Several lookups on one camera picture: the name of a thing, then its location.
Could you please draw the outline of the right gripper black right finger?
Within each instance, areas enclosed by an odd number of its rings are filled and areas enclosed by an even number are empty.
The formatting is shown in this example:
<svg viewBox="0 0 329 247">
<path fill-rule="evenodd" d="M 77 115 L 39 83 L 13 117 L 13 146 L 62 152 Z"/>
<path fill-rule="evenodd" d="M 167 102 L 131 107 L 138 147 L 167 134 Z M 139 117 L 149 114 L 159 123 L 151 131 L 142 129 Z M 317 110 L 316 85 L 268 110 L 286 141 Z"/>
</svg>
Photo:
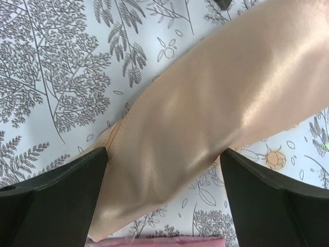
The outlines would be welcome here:
<svg viewBox="0 0 329 247">
<path fill-rule="evenodd" d="M 328 190 L 231 149 L 220 163 L 240 246 L 328 246 Z"/>
</svg>

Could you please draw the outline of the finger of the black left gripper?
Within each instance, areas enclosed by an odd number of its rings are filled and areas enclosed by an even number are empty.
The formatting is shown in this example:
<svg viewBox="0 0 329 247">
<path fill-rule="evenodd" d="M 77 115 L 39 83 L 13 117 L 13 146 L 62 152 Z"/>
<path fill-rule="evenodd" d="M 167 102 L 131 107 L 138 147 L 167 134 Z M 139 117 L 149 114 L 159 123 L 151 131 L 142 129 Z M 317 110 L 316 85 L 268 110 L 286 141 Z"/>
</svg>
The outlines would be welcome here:
<svg viewBox="0 0 329 247">
<path fill-rule="evenodd" d="M 215 0 L 215 2 L 221 10 L 228 10 L 232 3 L 232 0 Z"/>
</svg>

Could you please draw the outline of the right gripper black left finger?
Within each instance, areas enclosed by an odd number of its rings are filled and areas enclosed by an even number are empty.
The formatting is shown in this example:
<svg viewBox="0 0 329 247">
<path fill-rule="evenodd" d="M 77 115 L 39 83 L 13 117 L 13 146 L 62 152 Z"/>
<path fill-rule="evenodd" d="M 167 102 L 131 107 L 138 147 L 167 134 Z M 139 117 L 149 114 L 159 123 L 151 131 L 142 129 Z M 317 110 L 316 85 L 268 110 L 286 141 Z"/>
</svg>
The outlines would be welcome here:
<svg viewBox="0 0 329 247">
<path fill-rule="evenodd" d="M 104 147 L 1 188 L 1 246 L 84 246 L 107 164 Z"/>
</svg>

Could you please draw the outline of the peach satin napkin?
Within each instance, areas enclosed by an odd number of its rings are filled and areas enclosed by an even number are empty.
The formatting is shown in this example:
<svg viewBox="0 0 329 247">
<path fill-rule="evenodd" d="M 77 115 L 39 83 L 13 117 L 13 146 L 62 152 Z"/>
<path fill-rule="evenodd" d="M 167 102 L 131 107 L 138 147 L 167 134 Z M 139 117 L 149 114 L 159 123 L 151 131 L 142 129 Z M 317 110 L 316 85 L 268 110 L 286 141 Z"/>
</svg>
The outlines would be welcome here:
<svg viewBox="0 0 329 247">
<path fill-rule="evenodd" d="M 167 204 L 227 148 L 328 107 L 328 1 L 265 1 L 170 65 L 94 147 L 107 167 L 88 236 Z"/>
</svg>

